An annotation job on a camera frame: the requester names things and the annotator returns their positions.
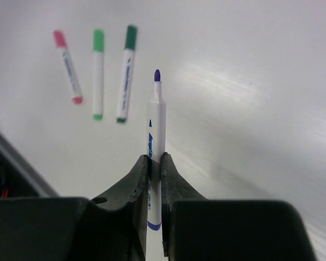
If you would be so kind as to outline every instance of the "screw hole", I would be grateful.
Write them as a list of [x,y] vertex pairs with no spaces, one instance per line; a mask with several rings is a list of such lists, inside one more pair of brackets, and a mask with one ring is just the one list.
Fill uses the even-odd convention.
[[106,201],[108,201],[108,199],[105,197],[96,197],[96,198],[92,199],[92,202],[94,204],[102,204],[102,203],[105,203]]

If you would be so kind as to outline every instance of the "white surface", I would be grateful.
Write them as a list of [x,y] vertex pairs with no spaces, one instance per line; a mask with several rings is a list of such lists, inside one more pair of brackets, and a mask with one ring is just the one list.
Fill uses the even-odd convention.
[[131,80],[133,78],[135,51],[124,49],[122,69],[118,71],[121,75],[119,86],[119,97],[117,105],[117,118],[126,119],[130,106]]
[[104,53],[93,51],[93,114],[103,115]]
[[[156,163],[161,162],[165,152],[166,143],[166,113],[167,104],[162,97],[162,82],[153,82],[151,90],[152,98],[147,104],[146,121],[146,155]],[[147,221],[153,225],[162,223],[162,195],[161,195],[161,173],[159,164],[152,167],[151,177],[148,180],[148,213]]]
[[[130,23],[133,88],[118,125]],[[58,28],[83,105],[65,88]],[[94,28],[106,39],[102,122],[90,117]],[[145,153],[155,69],[180,173],[209,198],[291,202],[326,260],[326,0],[0,0],[0,131],[61,195],[96,196]],[[163,260],[159,233],[147,241],[147,259]]]

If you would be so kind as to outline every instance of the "marker tip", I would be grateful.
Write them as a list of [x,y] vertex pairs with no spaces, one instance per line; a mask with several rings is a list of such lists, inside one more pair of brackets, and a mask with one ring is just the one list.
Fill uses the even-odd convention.
[[160,82],[161,81],[161,73],[159,72],[158,69],[154,72],[154,81],[155,82]]

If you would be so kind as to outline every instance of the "red wire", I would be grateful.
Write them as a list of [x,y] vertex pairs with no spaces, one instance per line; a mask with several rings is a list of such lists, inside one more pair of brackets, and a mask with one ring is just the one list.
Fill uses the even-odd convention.
[[7,198],[9,196],[9,190],[3,190],[1,194],[1,198]]

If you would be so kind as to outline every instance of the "white marker barrel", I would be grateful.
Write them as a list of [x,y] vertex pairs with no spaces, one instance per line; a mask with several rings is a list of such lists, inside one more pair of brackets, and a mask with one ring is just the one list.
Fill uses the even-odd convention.
[[152,159],[151,178],[148,185],[148,227],[159,230],[161,226],[160,159],[165,152],[166,103],[162,99],[161,82],[154,82],[154,96],[147,106],[147,155]]
[[128,116],[129,98],[131,89],[131,77],[133,75],[133,63],[135,52],[125,49],[123,52],[123,66],[121,72],[120,96],[117,106],[117,121],[125,122]]

